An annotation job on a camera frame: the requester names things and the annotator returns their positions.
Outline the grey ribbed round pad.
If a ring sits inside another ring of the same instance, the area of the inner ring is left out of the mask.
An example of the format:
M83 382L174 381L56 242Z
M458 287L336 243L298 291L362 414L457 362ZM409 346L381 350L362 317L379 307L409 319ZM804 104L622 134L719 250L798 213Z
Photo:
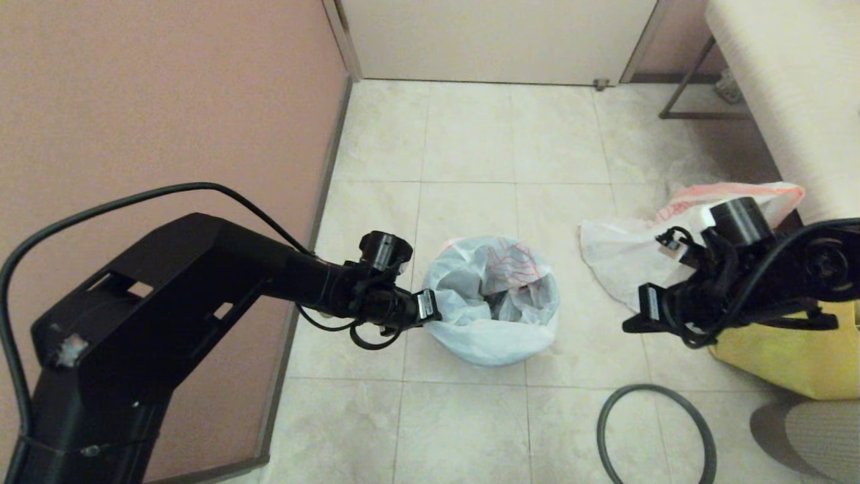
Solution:
M752 412L750 432L768 456L803 475L860 484L860 399L783 401Z

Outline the white bag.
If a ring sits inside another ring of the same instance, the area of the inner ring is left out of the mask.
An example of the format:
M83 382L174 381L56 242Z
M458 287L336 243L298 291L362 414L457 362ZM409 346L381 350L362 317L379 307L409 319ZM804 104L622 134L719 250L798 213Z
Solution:
M752 197L768 226L776 229L804 195L803 187L790 183L694 185L673 195L653 220L584 221L580 225L580 248L584 261L606 292L637 313L641 285L654 283L666 288L693 273L680 261L687 251L685 246L669 250L656 240L657 236L671 227L682 227L691 233L694 242L703 244L701 231L715 224L710 208L740 197Z

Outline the grey door frame post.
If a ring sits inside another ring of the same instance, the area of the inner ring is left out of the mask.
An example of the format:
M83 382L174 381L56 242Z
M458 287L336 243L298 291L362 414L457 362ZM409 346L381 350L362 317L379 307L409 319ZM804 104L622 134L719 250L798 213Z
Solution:
M353 43L352 34L349 31L346 9L342 4L342 0L321 1L323 7L325 7L325 12L347 73L354 83L359 83L363 80L363 73L359 55L357 55Z
M632 82L633 76L639 70L643 58L648 53L649 47L654 42L654 38L658 33L660 25L663 24L664 18L670 9L673 0L655 0L654 9L649 15L648 21L643 28L642 34L633 49L632 57L630 57L626 68L618 80L618 85L625 85Z

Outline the dark grey baseboard strip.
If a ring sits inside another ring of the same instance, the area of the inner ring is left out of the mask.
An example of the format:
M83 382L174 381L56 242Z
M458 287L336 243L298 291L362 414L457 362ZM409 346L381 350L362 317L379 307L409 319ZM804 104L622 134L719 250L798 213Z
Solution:
M144 484L215 484L269 463L288 360L299 320L292 305L277 319L262 300L178 388Z

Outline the white door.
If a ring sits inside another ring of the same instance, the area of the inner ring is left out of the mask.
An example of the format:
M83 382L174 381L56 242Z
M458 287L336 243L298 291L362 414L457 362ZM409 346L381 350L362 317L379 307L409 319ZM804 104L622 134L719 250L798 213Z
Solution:
M335 0L366 79L617 85L658 0Z

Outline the yellow fabric bag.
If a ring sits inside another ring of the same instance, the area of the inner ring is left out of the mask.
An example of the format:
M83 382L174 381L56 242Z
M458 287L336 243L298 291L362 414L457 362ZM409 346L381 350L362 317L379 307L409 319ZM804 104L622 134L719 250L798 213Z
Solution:
M725 364L811 399L860 399L860 301L821 307L836 316L836 329L749 325L723 331L709 351Z

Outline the dark metal table frame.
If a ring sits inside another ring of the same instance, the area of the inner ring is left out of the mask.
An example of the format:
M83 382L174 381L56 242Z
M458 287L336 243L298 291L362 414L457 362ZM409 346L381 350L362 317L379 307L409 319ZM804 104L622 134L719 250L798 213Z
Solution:
M661 120L701 120L702 122L722 122L723 120L750 120L752 114L746 110L742 112L679 112L675 111L675 105L679 101L686 88L690 85L692 77L697 74L701 64L706 61L707 56L716 45L716 38L710 36L705 41L700 52L691 66L685 71L680 83L676 86L675 91L670 96L667 103L658 113L658 119Z

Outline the small clear plastic wrapper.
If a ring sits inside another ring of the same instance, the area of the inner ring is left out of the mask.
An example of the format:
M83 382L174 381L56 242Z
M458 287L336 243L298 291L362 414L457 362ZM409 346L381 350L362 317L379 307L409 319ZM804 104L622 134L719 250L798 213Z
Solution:
M728 102L728 104L735 105L744 100L740 86L737 84L737 80L729 68L721 71L719 79L714 83L713 89L716 95L723 102Z

